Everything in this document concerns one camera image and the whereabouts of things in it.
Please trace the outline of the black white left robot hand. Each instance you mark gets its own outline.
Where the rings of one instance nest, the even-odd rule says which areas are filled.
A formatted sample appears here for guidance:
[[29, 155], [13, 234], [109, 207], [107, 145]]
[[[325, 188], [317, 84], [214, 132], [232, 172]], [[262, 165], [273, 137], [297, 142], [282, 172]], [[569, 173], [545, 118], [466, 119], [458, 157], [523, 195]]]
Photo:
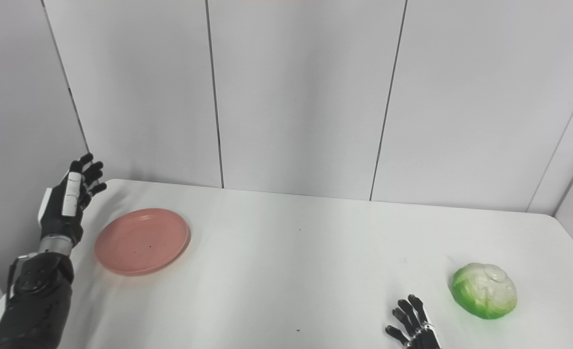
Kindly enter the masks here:
[[103, 162], [94, 162], [91, 152], [72, 161], [60, 184], [48, 188], [41, 201], [38, 221], [41, 240], [62, 236], [75, 247], [83, 237], [83, 212], [94, 196], [107, 188], [100, 183]]

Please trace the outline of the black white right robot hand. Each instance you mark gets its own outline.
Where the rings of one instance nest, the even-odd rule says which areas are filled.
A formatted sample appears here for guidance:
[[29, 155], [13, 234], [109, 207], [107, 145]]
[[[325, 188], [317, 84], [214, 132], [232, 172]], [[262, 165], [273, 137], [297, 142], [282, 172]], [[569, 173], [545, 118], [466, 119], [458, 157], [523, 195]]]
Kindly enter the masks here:
[[398, 300], [397, 305], [392, 309], [392, 315], [402, 324], [403, 329], [387, 325], [386, 334], [397, 340], [404, 349], [442, 348], [419, 297], [409, 294], [407, 298]]

